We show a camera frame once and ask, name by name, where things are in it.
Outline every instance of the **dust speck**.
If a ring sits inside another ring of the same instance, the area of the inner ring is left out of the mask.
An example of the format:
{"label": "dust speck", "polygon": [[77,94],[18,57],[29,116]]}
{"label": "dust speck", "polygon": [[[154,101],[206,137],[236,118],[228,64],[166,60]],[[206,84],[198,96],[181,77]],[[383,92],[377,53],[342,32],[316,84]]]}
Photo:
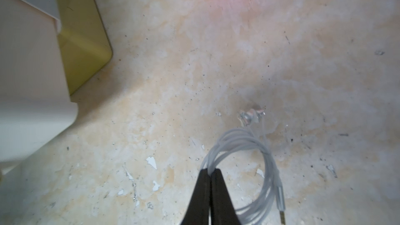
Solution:
{"label": "dust speck", "polygon": [[377,55],[377,56],[382,56],[383,54],[385,54],[385,52],[383,50],[376,50],[375,51],[375,55]]}

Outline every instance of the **coiled cable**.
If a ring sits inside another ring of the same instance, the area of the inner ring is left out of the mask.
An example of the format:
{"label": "coiled cable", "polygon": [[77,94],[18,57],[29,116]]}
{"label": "coiled cable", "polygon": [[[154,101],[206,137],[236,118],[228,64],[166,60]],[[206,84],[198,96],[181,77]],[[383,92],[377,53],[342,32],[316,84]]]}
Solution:
{"label": "coiled cable", "polygon": [[[261,120],[264,129],[264,119],[261,118]],[[264,142],[262,142],[254,135],[250,126],[251,123],[246,129],[234,128],[220,136],[216,144],[210,149],[204,158],[200,169],[207,168],[208,174],[211,175],[217,165],[230,154],[243,150],[260,150],[265,164],[264,183],[260,195],[252,203],[236,209],[236,214],[242,225],[259,225],[268,216],[274,198],[276,198],[276,204],[280,211],[281,223],[285,224],[285,202],[279,171],[276,167],[271,151],[267,146],[265,132],[263,132]]]}

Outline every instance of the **floor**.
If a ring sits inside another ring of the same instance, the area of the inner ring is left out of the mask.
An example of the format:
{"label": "floor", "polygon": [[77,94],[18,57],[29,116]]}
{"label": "floor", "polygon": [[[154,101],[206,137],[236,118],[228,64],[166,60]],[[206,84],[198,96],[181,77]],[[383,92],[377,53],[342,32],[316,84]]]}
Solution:
{"label": "floor", "polygon": [[[114,56],[71,97],[76,122],[5,176],[1,224],[179,224],[207,151],[254,104],[287,224],[398,223],[400,0],[96,2]],[[261,164],[221,164],[235,207]]]}

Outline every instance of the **white paint chip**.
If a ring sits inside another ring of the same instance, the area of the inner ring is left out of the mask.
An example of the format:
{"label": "white paint chip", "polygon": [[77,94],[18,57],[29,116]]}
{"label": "white paint chip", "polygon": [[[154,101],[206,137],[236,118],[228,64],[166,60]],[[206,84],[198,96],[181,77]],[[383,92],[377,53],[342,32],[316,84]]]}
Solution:
{"label": "white paint chip", "polygon": [[261,169],[257,169],[257,174],[261,175],[264,178],[264,172]]}
{"label": "white paint chip", "polygon": [[154,159],[154,157],[148,157],[146,161],[148,164],[153,166],[153,168],[157,169],[156,160]]}
{"label": "white paint chip", "polygon": [[160,185],[156,181],[153,181],[153,184],[154,184],[153,191],[157,191],[160,188]]}

